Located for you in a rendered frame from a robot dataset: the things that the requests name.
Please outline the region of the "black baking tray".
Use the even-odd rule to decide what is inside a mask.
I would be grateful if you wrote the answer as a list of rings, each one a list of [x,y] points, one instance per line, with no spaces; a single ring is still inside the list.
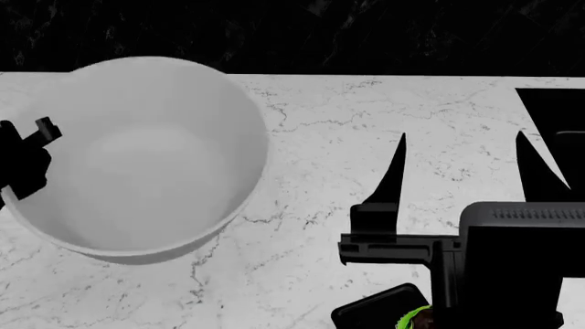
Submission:
[[[429,305],[418,287],[405,283],[340,306],[331,319],[336,329],[395,329],[405,314]]]

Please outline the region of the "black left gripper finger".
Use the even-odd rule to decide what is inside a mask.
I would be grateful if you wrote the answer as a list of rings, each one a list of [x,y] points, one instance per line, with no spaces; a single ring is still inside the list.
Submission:
[[[22,140],[21,145],[26,148],[44,148],[62,136],[61,130],[49,117],[35,120],[37,130]]]

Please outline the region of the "cupcake with green liner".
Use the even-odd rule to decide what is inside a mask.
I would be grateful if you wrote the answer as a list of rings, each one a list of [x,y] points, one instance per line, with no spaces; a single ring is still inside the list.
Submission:
[[[404,314],[398,320],[395,329],[436,329],[432,306],[421,306]]]

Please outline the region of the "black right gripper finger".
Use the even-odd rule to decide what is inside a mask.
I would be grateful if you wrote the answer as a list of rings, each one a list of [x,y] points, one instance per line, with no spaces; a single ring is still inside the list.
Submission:
[[[516,135],[516,162],[526,202],[570,202],[570,188],[552,172],[522,131]]]
[[[350,207],[350,232],[357,235],[396,235],[406,162],[403,133],[392,161],[377,188],[364,202]]]

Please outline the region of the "white mixing bowl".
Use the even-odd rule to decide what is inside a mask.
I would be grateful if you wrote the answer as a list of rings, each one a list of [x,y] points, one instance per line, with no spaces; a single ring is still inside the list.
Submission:
[[[212,240],[263,183],[260,106],[225,73],[185,59],[110,59],[45,81],[7,118],[24,139],[62,136],[47,184],[0,208],[34,235],[96,260],[165,262]]]

